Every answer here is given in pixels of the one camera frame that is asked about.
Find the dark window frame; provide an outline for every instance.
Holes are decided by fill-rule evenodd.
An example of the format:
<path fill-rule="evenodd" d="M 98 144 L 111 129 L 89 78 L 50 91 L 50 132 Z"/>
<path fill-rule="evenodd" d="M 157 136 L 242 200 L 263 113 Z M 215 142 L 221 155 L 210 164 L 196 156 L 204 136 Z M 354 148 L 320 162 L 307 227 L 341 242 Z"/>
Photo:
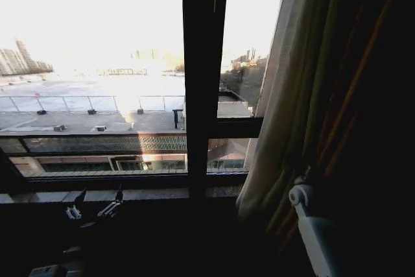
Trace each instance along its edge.
<path fill-rule="evenodd" d="M 207 175 L 209 139 L 257 138 L 263 122 L 262 117 L 217 118 L 225 8 L 226 0 L 183 0 L 187 174 L 25 178 L 0 149 L 0 165 L 3 168 L 0 190 L 13 193 L 83 189 L 85 187 L 112 189 L 122 183 L 124 188 L 188 187 L 192 197 L 203 197 L 208 186 L 232 186 L 242 183 L 246 178 L 246 172 L 209 173 Z M 22 139 L 19 141 L 28 152 L 24 141 Z M 78 154 L 98 155 L 100 153 Z M 42 156 L 59 155 L 63 154 L 42 154 Z M 39 155 L 28 152 L 20 156 Z"/>

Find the black post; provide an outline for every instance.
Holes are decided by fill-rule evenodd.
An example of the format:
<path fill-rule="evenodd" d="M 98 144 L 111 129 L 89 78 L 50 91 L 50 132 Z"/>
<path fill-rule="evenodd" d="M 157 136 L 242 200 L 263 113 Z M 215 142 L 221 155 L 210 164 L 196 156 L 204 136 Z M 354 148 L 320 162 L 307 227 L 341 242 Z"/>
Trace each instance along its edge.
<path fill-rule="evenodd" d="M 203 197 L 209 129 L 217 118 L 226 0 L 183 0 L 187 159 L 191 196 Z"/>

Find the glass pane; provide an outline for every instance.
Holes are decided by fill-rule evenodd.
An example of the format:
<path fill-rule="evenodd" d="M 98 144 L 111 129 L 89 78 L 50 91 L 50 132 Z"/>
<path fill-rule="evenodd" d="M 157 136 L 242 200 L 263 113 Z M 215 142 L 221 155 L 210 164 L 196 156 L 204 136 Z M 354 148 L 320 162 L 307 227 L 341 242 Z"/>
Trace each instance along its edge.
<path fill-rule="evenodd" d="M 22 172 L 187 168 L 182 0 L 2 0 L 2 9 L 0 147 Z M 41 160 L 14 157 L 22 152 Z M 123 155 L 135 158 L 118 166 Z"/>
<path fill-rule="evenodd" d="M 246 155 L 250 152 L 251 139 L 209 139 L 207 171 L 248 171 Z"/>
<path fill-rule="evenodd" d="M 279 2 L 226 0 L 218 117 L 255 115 Z"/>
<path fill-rule="evenodd" d="M 187 155 L 146 154 L 136 156 L 42 156 L 10 157 L 27 177 L 148 175 L 187 172 Z"/>

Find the beige curtain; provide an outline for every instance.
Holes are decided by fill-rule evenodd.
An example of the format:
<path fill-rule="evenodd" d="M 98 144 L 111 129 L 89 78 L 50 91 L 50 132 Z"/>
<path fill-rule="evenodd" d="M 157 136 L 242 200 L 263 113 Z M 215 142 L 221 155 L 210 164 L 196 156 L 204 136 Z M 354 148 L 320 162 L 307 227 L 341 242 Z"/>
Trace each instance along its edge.
<path fill-rule="evenodd" d="M 264 82 L 270 96 L 251 170 L 237 199 L 240 219 L 271 234 L 280 250 L 296 229 L 288 200 L 295 178 L 309 166 L 315 169 L 311 178 L 331 174 L 362 104 L 380 90 L 377 79 L 369 77 L 381 78 L 382 66 L 374 60 L 383 60 L 390 48 L 379 52 L 387 42 L 379 36 L 394 34 L 390 8 L 399 3 L 281 2 L 268 59 L 276 74 Z"/>
<path fill-rule="evenodd" d="M 241 220 L 268 232 L 278 232 L 295 219 L 287 194 L 304 173 L 307 145 L 314 143 L 309 134 L 318 126 L 319 90 L 339 1 L 281 2 L 270 52 L 276 74 L 251 170 L 237 199 Z"/>

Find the sky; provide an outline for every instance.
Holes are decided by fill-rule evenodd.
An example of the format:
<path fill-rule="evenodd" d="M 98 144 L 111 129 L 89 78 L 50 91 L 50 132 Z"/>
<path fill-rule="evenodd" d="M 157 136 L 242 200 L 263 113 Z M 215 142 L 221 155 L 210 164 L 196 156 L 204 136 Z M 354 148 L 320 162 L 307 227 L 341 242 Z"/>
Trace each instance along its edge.
<path fill-rule="evenodd" d="M 227 0 L 224 49 L 268 53 L 280 0 Z M 134 49 L 183 51 L 182 0 L 1 0 L 0 47 L 72 71 L 116 66 Z"/>

